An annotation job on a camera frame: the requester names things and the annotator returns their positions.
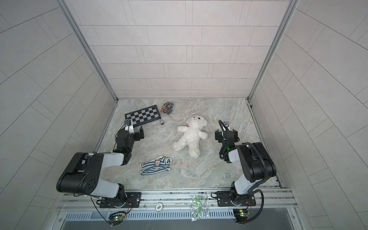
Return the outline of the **blue white striped shirt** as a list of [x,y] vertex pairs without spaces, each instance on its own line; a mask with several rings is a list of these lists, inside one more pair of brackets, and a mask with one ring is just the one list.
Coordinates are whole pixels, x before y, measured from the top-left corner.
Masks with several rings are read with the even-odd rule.
[[169,172],[171,163],[171,158],[159,156],[156,159],[141,163],[140,175],[154,175],[161,172]]

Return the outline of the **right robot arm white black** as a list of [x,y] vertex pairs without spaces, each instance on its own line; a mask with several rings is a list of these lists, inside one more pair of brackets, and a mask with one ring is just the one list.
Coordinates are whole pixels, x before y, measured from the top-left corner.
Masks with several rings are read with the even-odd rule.
[[223,200],[230,200],[239,206],[254,197],[254,189],[277,175],[276,166],[260,142],[245,142],[236,145],[240,139],[236,130],[215,131],[215,140],[222,144],[220,159],[227,163],[240,163],[241,177],[232,183]]

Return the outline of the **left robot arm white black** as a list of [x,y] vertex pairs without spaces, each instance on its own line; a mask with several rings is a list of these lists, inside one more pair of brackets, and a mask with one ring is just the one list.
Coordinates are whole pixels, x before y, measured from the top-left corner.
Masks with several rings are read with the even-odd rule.
[[116,148],[112,152],[78,152],[60,176],[56,190],[60,193],[101,197],[100,207],[121,207],[127,203],[122,184],[112,183],[100,178],[103,168],[126,165],[131,156],[134,143],[144,138],[143,127],[134,131],[132,119],[125,120],[116,134]]

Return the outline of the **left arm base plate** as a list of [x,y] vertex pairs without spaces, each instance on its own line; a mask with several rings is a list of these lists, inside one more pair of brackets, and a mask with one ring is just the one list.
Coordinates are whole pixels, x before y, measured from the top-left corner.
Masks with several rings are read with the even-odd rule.
[[114,198],[103,197],[96,203],[102,209],[138,208],[140,199],[141,192],[124,192]]

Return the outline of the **white teddy bear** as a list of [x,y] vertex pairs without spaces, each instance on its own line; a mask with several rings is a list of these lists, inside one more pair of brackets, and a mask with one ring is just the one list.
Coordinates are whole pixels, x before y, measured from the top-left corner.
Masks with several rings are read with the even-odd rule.
[[208,137],[208,133],[202,129],[208,124],[202,116],[192,115],[186,121],[187,126],[178,126],[177,131],[183,133],[182,137],[172,144],[174,151],[181,151],[185,146],[189,147],[189,156],[198,158],[200,156],[199,142]]

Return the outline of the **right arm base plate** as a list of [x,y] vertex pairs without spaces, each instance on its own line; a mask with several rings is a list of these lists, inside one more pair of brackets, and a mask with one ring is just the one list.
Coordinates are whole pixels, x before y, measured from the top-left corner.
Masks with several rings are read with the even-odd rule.
[[231,194],[230,191],[217,191],[211,194],[217,200],[219,207],[256,206],[254,195]]

